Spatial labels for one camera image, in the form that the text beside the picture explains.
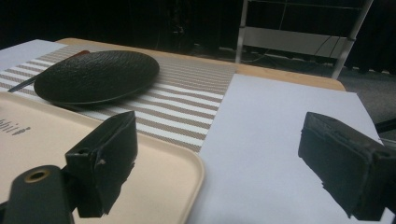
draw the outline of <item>textured black plate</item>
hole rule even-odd
[[[35,81],[35,92],[55,104],[99,104],[144,89],[154,81],[159,70],[157,61],[139,52],[89,53],[45,70]]]

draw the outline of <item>striped placemat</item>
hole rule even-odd
[[[109,50],[87,45],[66,46],[0,72],[0,91],[7,91],[84,49],[90,52]],[[199,152],[235,68],[160,56],[153,58],[160,64],[159,78],[143,95],[111,104],[75,107],[74,110],[101,120],[134,110],[140,133]],[[46,103],[35,94],[33,85],[15,93]]]

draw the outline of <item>white stripe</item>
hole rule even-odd
[[[4,84],[8,84],[10,86],[16,86],[16,85],[20,84],[19,82],[10,81],[10,80],[4,79],[4,78],[0,78],[0,82],[4,83]],[[29,86],[25,86],[23,88],[26,89],[26,90],[29,90],[29,91],[34,91],[35,90],[35,88],[33,87],[32,84],[30,84]]]
[[[201,74],[203,74],[204,76],[207,76],[207,74],[213,74],[213,75],[219,75],[217,76],[217,78],[222,78],[222,79],[227,79],[229,77],[229,73],[234,73],[235,71],[235,67],[233,66],[233,68],[219,68],[219,66],[215,65],[215,66],[210,66],[210,65],[214,65],[214,64],[203,64],[203,65],[190,65],[190,66],[186,66],[184,64],[179,64],[177,67],[173,66],[172,63],[163,63],[162,67],[166,67],[166,70],[173,70],[173,71],[186,71],[186,72],[190,72],[191,69],[193,68],[194,70],[199,71]]]
[[[0,82],[2,82],[4,84],[11,85],[11,86],[16,86],[16,85],[20,84],[18,82],[14,82],[14,81],[11,81],[11,80],[8,80],[8,79],[4,79],[4,78],[0,78]]]
[[[177,99],[189,100],[189,101],[193,101],[193,102],[204,104],[204,105],[213,105],[213,106],[217,106],[217,107],[220,106],[220,103],[217,103],[217,102],[208,101],[208,100],[205,100],[205,99],[192,97],[192,96],[173,94],[173,93],[170,93],[170,92],[167,92],[167,91],[158,91],[158,90],[152,89],[152,90],[149,90],[149,92],[156,93],[156,94],[163,95],[163,96],[167,96],[167,97],[174,97],[174,98],[177,98]]]
[[[207,91],[193,91],[193,90],[184,89],[184,88],[171,86],[171,85],[166,85],[166,84],[161,84],[161,83],[155,83],[154,86],[165,88],[165,89],[169,89],[169,90],[173,90],[173,91],[183,91],[183,92],[188,92],[188,93],[194,93],[194,94],[209,96],[209,97],[213,97],[213,98],[217,98],[217,99],[222,99],[223,98],[223,95],[215,94],[215,93],[207,92]]]
[[[15,92],[13,92],[13,94],[17,94],[17,95],[22,96],[24,98],[28,98],[28,99],[31,99],[31,100],[34,100],[34,101],[37,101],[37,102],[40,102],[40,103],[43,103],[43,104],[46,104],[46,105],[50,105],[50,102],[45,101],[45,100],[41,99],[38,96],[34,96],[34,95],[31,95],[31,94],[28,94],[28,93],[24,93],[24,92],[21,92],[21,91],[15,91]]]
[[[188,87],[188,88],[193,88],[193,89],[197,88],[196,84],[194,84],[194,83],[191,83],[191,84],[180,83],[180,81],[178,81],[178,80],[166,80],[165,82],[169,85],[179,84],[179,85],[182,85],[183,87]],[[219,91],[216,88],[202,88],[201,87],[199,89],[201,89],[201,91]]]
[[[169,66],[166,69],[166,72],[169,73],[168,75],[174,75],[174,74],[179,74],[182,75],[183,77],[198,77],[200,80],[206,79],[206,80],[216,80],[218,83],[229,83],[230,82],[230,77],[227,74],[227,77],[224,76],[224,73],[222,72],[214,72],[213,70],[202,70],[202,69],[196,69],[195,70],[200,70],[201,73],[200,75],[197,75],[196,71],[191,71],[190,68],[188,69],[180,69],[179,67],[174,67],[174,66]]]
[[[124,108],[116,107],[116,106],[111,106],[111,107],[101,106],[101,107],[104,108],[104,109],[108,109],[108,110],[114,111],[114,112],[119,113],[119,114],[130,111],[130,110],[127,110],[127,109],[124,109]],[[179,128],[179,129],[183,129],[183,130],[187,130],[187,131],[191,131],[191,132],[195,132],[195,133],[201,133],[201,134],[207,134],[207,132],[208,132],[208,129],[200,128],[200,127],[193,126],[193,125],[190,125],[190,124],[181,123],[181,122],[173,121],[173,120],[170,120],[170,119],[162,119],[162,118],[159,118],[157,116],[153,116],[153,115],[150,115],[150,114],[147,114],[147,113],[143,113],[143,112],[139,112],[139,111],[135,111],[134,113],[136,114],[137,118],[147,119],[147,120],[154,121],[154,122],[157,122],[157,123],[160,123],[160,124],[163,124],[163,125],[167,125],[167,126],[170,126],[170,127],[175,127],[175,128]]]
[[[15,78],[22,79],[22,80],[29,79],[29,77],[26,77],[26,76],[18,75],[15,73],[4,72],[4,71],[0,72],[0,74],[4,75],[4,76],[8,76],[8,77],[15,77]]]
[[[172,75],[170,75],[170,76],[166,76],[166,79],[168,79],[168,80],[174,80],[174,81],[178,81],[178,82],[182,82],[182,83],[180,83],[180,84],[184,84],[184,83],[189,83],[189,84],[193,84],[193,85],[195,85],[195,86],[201,86],[201,88],[205,88],[205,89],[207,89],[207,90],[212,90],[213,88],[216,88],[216,87],[218,87],[218,86],[222,86],[222,87],[225,87],[225,88],[227,88],[228,87],[228,85],[229,85],[229,83],[226,83],[226,84],[219,84],[219,85],[217,85],[217,84],[213,84],[213,82],[211,82],[210,80],[208,80],[208,81],[206,81],[206,82],[203,82],[203,81],[196,81],[196,80],[192,80],[192,79],[183,79],[183,80],[180,80],[180,77],[179,76],[172,76]]]
[[[180,142],[185,142],[188,144],[192,144],[195,146],[200,147],[203,144],[203,140],[200,139],[196,139],[193,137],[188,137],[186,135],[183,134],[179,134],[179,133],[171,133],[165,130],[161,130],[161,129],[157,129],[157,128],[153,128],[153,127],[149,127],[147,125],[144,124],[140,124],[140,123],[136,123],[136,129],[146,132],[146,133],[153,133],[162,137],[166,137],[166,138],[170,138],[170,139],[174,139]]]
[[[208,115],[216,115],[216,110],[210,110],[210,109],[206,109],[206,108],[201,108],[199,106],[194,106],[194,105],[187,105],[187,104],[183,104],[181,102],[175,102],[175,101],[170,101],[170,100],[163,100],[163,99],[159,99],[159,98],[155,98],[152,96],[147,96],[147,95],[141,95],[139,96],[139,99],[144,99],[150,102],[155,102],[155,103],[164,103],[167,105],[174,105],[177,106],[179,108],[183,108],[183,109],[188,109],[188,110],[192,110],[192,111],[197,111],[200,113],[205,113]]]
[[[91,118],[95,118],[95,119],[100,119],[100,120],[106,120],[108,118],[110,118],[110,116],[108,115],[104,115],[95,111],[89,111],[89,110],[79,110],[79,108],[77,108],[77,113],[85,115],[87,117],[91,117]]]
[[[42,63],[42,64],[46,64],[46,65],[54,65],[55,63],[50,63],[50,62],[46,62],[46,61],[41,61],[38,59],[33,59],[30,62],[34,62],[34,63]]]
[[[32,71],[32,70],[27,70],[27,69],[19,68],[19,67],[12,67],[10,69],[15,70],[15,71],[20,71],[20,72],[23,72],[23,73],[27,73],[27,74],[32,74],[32,75],[39,74],[39,72],[35,72],[35,71]]]
[[[206,118],[202,118],[202,117],[198,117],[198,116],[194,116],[194,115],[189,115],[189,114],[181,113],[181,112],[178,112],[175,110],[167,109],[167,108],[156,106],[156,105],[144,105],[144,104],[140,104],[138,102],[126,102],[126,101],[124,103],[127,105],[132,105],[132,106],[141,107],[141,108],[145,108],[145,109],[155,110],[157,112],[161,112],[161,113],[171,115],[174,117],[178,117],[181,119],[190,119],[190,120],[195,120],[195,121],[206,123],[206,124],[211,124],[213,121],[213,119],[206,119]]]
[[[46,70],[48,68],[48,67],[44,67],[44,66],[40,66],[40,65],[35,65],[35,64],[32,64],[32,63],[23,63],[21,65],[26,66],[26,67],[40,69],[40,70]]]

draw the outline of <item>plastic tray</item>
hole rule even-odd
[[[65,166],[64,153],[101,123],[52,105],[0,92],[0,203],[12,180],[39,165]],[[196,153],[143,134],[129,179],[109,215],[76,223],[184,223],[205,169]]]

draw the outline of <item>white sheet of paper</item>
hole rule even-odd
[[[297,155],[307,111],[379,141],[355,93],[235,75],[200,152],[206,176],[189,223],[360,223]],[[392,219],[387,210],[381,223]]]
[[[64,44],[45,40],[32,40],[11,48],[0,50],[0,71],[28,62],[34,58],[63,48]]]

